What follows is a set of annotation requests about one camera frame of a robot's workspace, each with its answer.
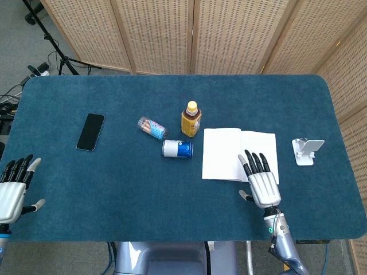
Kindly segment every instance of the can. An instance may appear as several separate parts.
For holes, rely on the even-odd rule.
[[[171,158],[192,158],[194,153],[194,144],[192,142],[183,142],[182,140],[165,140],[162,146],[163,156]]]

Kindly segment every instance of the smartphone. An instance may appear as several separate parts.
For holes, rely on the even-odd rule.
[[[77,149],[93,151],[96,147],[96,143],[101,133],[104,116],[89,113],[85,120],[83,130],[81,131]]]

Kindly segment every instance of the notebook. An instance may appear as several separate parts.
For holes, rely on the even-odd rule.
[[[238,128],[204,129],[202,178],[248,182],[238,159],[238,154],[247,159],[245,149],[258,156],[259,153],[264,154],[279,184],[275,134]]]

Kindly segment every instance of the gray carpet floor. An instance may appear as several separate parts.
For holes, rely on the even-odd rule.
[[[24,16],[28,13],[20,0],[0,0],[0,94],[30,75],[28,65],[38,67],[47,62],[47,56],[54,51],[37,25],[29,25]],[[39,14],[43,24],[60,43],[60,48],[69,57],[74,57],[70,47],[53,24],[46,11]],[[57,74],[55,55],[49,56],[50,73]],[[77,68],[86,74],[86,68]],[[91,75],[125,74],[109,69],[92,69]],[[11,95],[20,92],[19,87]],[[283,264],[270,255],[269,241],[252,243],[255,274],[274,275],[283,270]],[[247,274],[244,243],[237,243],[240,274]],[[297,245],[301,259],[311,274],[321,274],[324,259],[324,245]],[[102,242],[53,242],[53,243],[10,243],[0,274],[100,274],[108,263],[107,244]],[[329,265],[326,274],[354,274],[348,244],[345,240],[332,241],[329,247]]]

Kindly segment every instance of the woven panel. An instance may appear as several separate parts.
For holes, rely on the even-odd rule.
[[[189,0],[113,1],[137,72],[186,73]]]
[[[127,70],[126,51],[109,0],[42,0],[84,62]]]
[[[256,73],[287,4],[201,0],[195,73]]]
[[[367,115],[342,129],[344,143],[367,209]]]
[[[367,19],[320,68],[339,119],[367,100]]]
[[[352,248],[356,265],[358,266],[358,274],[367,274],[367,235],[359,239],[353,239]]]
[[[310,73],[366,5],[366,0],[305,0],[266,73]]]

